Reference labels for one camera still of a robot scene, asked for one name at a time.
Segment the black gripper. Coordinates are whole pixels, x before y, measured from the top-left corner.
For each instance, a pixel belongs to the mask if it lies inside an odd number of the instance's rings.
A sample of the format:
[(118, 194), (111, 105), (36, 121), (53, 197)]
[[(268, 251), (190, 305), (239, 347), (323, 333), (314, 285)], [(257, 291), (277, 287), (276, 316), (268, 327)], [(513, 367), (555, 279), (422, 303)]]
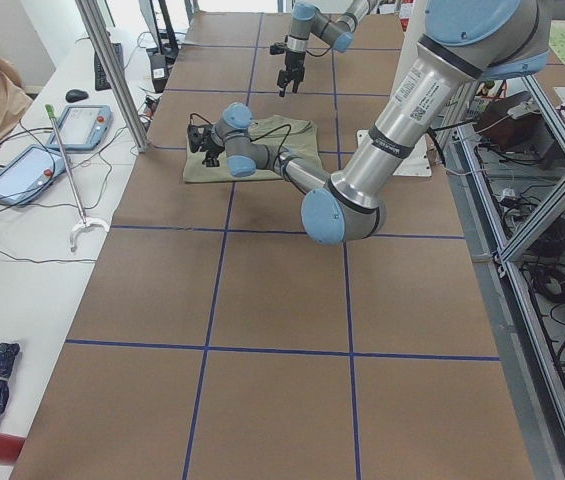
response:
[(205, 167), (216, 168), (220, 166), (219, 156), (224, 152), (224, 146), (222, 141), (217, 139), (212, 127), (204, 128), (200, 151), (205, 153), (203, 160)]
[(288, 83), (291, 82), (292, 92), (298, 92), (301, 83), (304, 81), (305, 59), (305, 51), (296, 52), (290, 49), (286, 50), (284, 60), (285, 69), (279, 71), (277, 80), (280, 97), (286, 96)]

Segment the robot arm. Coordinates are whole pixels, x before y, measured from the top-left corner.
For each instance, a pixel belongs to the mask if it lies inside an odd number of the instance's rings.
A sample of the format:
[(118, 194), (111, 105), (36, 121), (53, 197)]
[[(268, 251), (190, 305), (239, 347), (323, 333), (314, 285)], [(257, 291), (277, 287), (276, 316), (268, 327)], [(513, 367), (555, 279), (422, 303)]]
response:
[(289, 85), (292, 85), (292, 92), (296, 93), (304, 81), (306, 55), (312, 55), (308, 51), (311, 35), (326, 43), (327, 51), (344, 53), (351, 46), (361, 21), (374, 13), (380, 4), (381, 1), (352, 1), (344, 13), (332, 20), (314, 4), (297, 1), (291, 12), (285, 39), (269, 47), (271, 55), (284, 55), (284, 68), (278, 72), (276, 81), (279, 96), (286, 95)]
[(553, 4), (542, 0), (422, 1), (411, 26), (422, 34), (411, 41), (417, 54), (382, 113), (344, 169), (323, 171), (282, 144), (251, 138), (251, 110), (234, 102), (221, 118), (189, 125), (189, 148), (202, 151), (206, 166), (220, 154), (232, 176), (270, 170), (305, 197), (301, 219), (317, 243), (332, 245), (374, 234), (386, 218), (378, 194), (430, 129), (434, 118), (462, 85), (534, 74), (549, 55)]

